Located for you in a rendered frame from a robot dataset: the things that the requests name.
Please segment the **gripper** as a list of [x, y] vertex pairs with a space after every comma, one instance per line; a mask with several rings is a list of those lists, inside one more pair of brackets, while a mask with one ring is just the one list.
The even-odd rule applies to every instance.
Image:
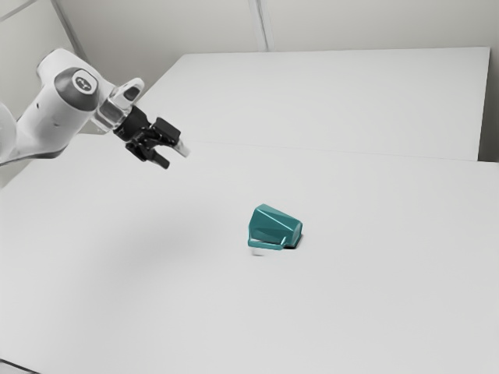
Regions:
[[[153, 135], [141, 133], [149, 128]], [[127, 142], [126, 149], [140, 161], [149, 161], [163, 169], [168, 169], [170, 162], [155, 150], [157, 146], [172, 148], [183, 157], [190, 155], [190, 148], [183, 142], [179, 129], [161, 117], [151, 124], [147, 115], [136, 105], [132, 106], [131, 112], [113, 133]]]

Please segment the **teal faceted mug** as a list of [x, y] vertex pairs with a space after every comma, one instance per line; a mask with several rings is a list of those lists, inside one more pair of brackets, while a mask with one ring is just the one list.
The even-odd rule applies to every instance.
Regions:
[[280, 251], [295, 249], [302, 239], [303, 223], [267, 204], [257, 206], [248, 225], [249, 247]]

